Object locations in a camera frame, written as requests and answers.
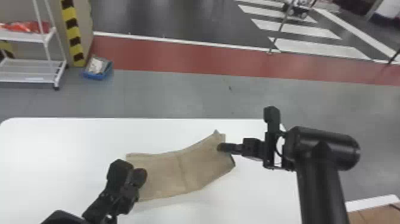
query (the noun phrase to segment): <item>wheeled stand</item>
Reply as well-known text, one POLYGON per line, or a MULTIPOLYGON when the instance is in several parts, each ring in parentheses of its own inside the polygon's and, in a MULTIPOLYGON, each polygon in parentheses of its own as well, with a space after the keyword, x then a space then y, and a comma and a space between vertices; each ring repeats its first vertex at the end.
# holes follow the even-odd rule
POLYGON ((302 19, 307 18, 310 8, 303 7, 303 6, 293 6, 292 9, 288 11, 289 6, 290 5, 288 3, 284 3, 283 7, 282 7, 282 11, 287 12, 287 15, 289 15, 289 16, 297 16, 302 19))

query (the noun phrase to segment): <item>hazard stripe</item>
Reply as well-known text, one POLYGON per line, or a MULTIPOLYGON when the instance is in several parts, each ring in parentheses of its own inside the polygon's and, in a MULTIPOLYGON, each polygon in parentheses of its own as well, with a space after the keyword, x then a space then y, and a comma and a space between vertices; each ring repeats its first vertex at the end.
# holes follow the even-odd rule
POLYGON ((5 52, 6 57, 15 58, 13 46, 8 41, 0 41, 0 50, 5 52))
POLYGON ((70 47, 70 54, 74 60, 74 66, 85 66, 86 60, 83 53, 81 43, 81 35, 76 16, 76 10, 73 0, 61 0, 62 19, 65 22, 67 30, 68 44, 70 47))

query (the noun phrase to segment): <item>crosswalk stripe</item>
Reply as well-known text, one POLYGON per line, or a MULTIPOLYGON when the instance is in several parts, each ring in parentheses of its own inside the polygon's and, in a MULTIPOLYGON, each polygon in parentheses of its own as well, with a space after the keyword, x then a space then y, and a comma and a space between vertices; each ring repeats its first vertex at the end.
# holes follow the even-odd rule
POLYGON ((370 60, 368 56, 351 46, 330 45, 325 43, 314 43, 306 41, 295 41, 288 39, 276 40, 275 46, 281 51, 296 52, 302 54, 315 54, 331 57, 357 58, 370 60))
POLYGON ((266 6, 272 6, 272 7, 277 7, 277 8, 283 7, 282 2, 274 2, 274 1, 268 1, 268 0, 235 0, 235 1, 253 3, 253 4, 258 4, 258 5, 266 5, 266 6))
MULTIPOLYGON (((355 36, 358 36, 360 39, 362 39, 363 41, 367 42, 369 45, 373 46, 374 48, 376 48, 378 51, 382 52, 383 54, 385 54, 389 58, 392 57, 393 55, 395 55, 395 53, 396 53, 395 50, 393 50, 392 48, 386 46, 385 44, 377 41, 376 39, 372 38, 368 34, 366 34, 363 31, 357 29, 353 25, 351 25, 351 24, 347 23, 346 21, 342 20, 338 16, 328 12, 327 10, 323 10, 323 9, 319 9, 319 8, 316 8, 315 10, 317 12, 319 12, 320 14, 322 14, 323 16, 327 17, 329 20, 333 21, 334 23, 342 26, 344 29, 348 30, 349 32, 351 32, 355 36)), ((400 55, 396 57, 396 60, 400 61, 400 55)))
MULTIPOLYGON (((275 17, 275 18, 284 18, 285 14, 281 11, 277 10, 268 10, 266 8, 257 8, 257 7, 252 7, 252 6, 247 6, 247 5, 239 5, 241 10, 245 13, 249 14, 255 14, 255 15, 264 15, 268 17, 275 17)), ((317 23, 313 18, 310 16, 307 16, 304 20, 298 17, 289 17, 290 20, 299 20, 299 21, 307 21, 310 23, 317 23)))
MULTIPOLYGON (((255 18, 252 21, 258 26, 258 28, 262 30, 271 30, 278 31, 281 23, 273 22, 273 21, 265 21, 265 20, 257 20, 255 18)), ((310 27, 310 26, 299 26, 293 24, 285 24, 282 27, 282 32, 285 33, 295 33, 300 35, 307 36, 316 36, 319 38, 332 38, 332 39, 341 39, 332 31, 324 28, 318 27, 310 27)))

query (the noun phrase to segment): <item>red object on shelf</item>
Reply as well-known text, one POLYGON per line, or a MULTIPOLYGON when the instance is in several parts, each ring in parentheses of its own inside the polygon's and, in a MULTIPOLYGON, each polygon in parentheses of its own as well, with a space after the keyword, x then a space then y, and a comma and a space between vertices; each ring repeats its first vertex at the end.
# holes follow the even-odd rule
MULTIPOLYGON (((50 24, 48 22, 42 22, 42 26, 44 33, 50 32, 50 24)), ((0 24, 0 28, 15 32, 40 33, 39 23, 37 21, 5 23, 0 24)))

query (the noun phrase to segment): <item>gray floor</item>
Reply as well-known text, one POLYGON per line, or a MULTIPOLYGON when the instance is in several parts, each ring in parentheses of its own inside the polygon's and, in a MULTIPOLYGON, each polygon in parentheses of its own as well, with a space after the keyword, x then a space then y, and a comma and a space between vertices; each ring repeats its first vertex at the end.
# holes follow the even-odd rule
POLYGON ((99 82, 70 69, 59 92, 0 85, 0 121, 10 117, 261 118, 281 109, 303 125, 354 136, 362 159, 341 174, 346 200, 400 196, 400 88, 350 83, 117 70, 99 82))

